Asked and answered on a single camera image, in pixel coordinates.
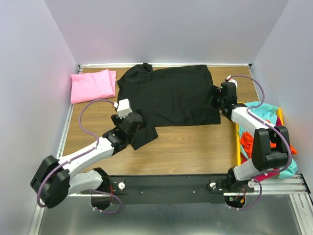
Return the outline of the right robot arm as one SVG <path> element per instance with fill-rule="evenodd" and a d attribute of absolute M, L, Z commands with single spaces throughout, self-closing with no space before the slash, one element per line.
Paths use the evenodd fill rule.
<path fill-rule="evenodd" d="M 221 111 L 229 121 L 242 126 L 253 136 L 251 158 L 228 170 L 225 187 L 235 192 L 254 177 L 286 170 L 292 161 L 289 132 L 262 119 L 237 101 L 235 83 L 225 81 L 208 92 L 210 105 Z"/>

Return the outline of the black t-shirt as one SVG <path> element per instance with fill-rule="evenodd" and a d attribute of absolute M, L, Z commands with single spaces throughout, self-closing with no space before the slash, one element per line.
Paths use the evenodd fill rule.
<path fill-rule="evenodd" d="M 134 135 L 134 150 L 155 140 L 157 127 L 221 123 L 219 111 L 209 104 L 213 80 L 206 65 L 154 70 L 143 63 L 126 71 L 117 84 L 118 100 L 128 99 L 146 122 Z"/>

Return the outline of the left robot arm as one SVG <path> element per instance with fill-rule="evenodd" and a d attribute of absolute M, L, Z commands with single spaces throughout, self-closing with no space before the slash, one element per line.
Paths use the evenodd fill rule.
<path fill-rule="evenodd" d="M 85 190 L 104 193 L 108 189 L 109 182 L 103 170 L 88 173 L 81 173 L 81 170 L 126 149 L 135 133 L 145 124 L 143 117 L 136 112 L 124 118 L 117 115 L 112 118 L 117 124 L 96 142 L 58 159 L 52 155 L 43 159 L 30 183 L 37 194 L 38 206 L 50 209 L 68 195 Z"/>

